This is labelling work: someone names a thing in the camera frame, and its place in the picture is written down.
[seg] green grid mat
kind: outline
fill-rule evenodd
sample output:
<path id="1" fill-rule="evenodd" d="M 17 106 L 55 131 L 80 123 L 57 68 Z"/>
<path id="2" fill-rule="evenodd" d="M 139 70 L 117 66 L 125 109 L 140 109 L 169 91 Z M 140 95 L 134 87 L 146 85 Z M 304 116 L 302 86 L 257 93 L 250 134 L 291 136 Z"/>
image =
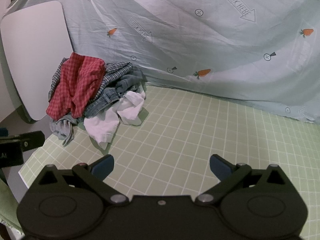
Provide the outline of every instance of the green grid mat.
<path id="1" fill-rule="evenodd" d="M 23 165 L 27 187 L 46 164 L 70 169 L 109 153 L 113 172 L 104 181 L 121 193 L 195 198 L 217 184 L 209 158 L 264 169 L 278 163 L 308 205 L 305 239 L 320 239 L 320 126 L 219 100 L 207 95 L 147 86 L 141 126 L 120 124 L 106 151 L 83 130 L 62 146 L 51 135 Z"/>

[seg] pile of clothes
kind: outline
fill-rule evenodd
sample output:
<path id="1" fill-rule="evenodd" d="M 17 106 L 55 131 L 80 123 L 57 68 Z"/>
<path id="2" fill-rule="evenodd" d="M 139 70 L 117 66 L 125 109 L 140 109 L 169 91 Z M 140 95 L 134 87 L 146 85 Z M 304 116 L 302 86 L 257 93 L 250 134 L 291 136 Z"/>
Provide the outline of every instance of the pile of clothes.
<path id="1" fill-rule="evenodd" d="M 74 139 L 72 125 L 84 126 L 106 149 L 121 117 L 124 124 L 140 125 L 145 99 L 142 72 L 130 62 L 105 64 L 100 58 L 73 52 L 63 58 L 49 91 L 50 129 L 66 146 Z"/>

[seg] bedsheet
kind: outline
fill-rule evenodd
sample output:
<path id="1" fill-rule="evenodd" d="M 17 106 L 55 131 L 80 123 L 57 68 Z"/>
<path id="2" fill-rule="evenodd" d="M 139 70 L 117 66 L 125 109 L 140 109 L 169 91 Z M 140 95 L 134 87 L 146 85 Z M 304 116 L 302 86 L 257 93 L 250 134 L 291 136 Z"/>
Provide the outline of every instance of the bedsheet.
<path id="1" fill-rule="evenodd" d="M 15 0 L 13 11 L 51 0 Z M 74 50 L 320 123 L 320 0 L 58 0 Z"/>

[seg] white panel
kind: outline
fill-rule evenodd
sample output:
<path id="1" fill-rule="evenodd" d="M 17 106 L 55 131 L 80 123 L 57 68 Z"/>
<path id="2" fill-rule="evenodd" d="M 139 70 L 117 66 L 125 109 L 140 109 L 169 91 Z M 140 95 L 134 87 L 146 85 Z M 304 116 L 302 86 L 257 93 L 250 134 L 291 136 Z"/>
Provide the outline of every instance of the white panel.
<path id="1" fill-rule="evenodd" d="M 73 49 L 58 1 L 37 4 L 4 17 L 4 52 L 20 98 L 30 117 L 46 115 L 52 76 Z"/>

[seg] orange carrot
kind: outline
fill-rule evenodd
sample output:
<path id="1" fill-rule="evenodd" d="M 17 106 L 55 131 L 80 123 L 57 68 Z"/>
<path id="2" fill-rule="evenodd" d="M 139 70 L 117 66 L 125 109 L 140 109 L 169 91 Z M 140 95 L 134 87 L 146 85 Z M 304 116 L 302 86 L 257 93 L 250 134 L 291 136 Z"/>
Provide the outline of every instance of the orange carrot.
<path id="1" fill-rule="evenodd" d="M 197 77 L 197 79 L 200 79 L 199 77 L 206 76 L 210 71 L 211 71 L 211 69 L 204 69 L 204 70 L 200 70 L 200 71 L 194 73 L 193 75 L 195 77 Z"/>
<path id="2" fill-rule="evenodd" d="M 305 38 L 306 36 L 310 36 L 313 33 L 313 29 L 304 29 L 301 30 L 300 34 Z"/>
<path id="3" fill-rule="evenodd" d="M 108 36 L 111 38 L 111 35 L 113 35 L 116 32 L 117 28 L 114 28 L 110 31 L 108 31 Z"/>

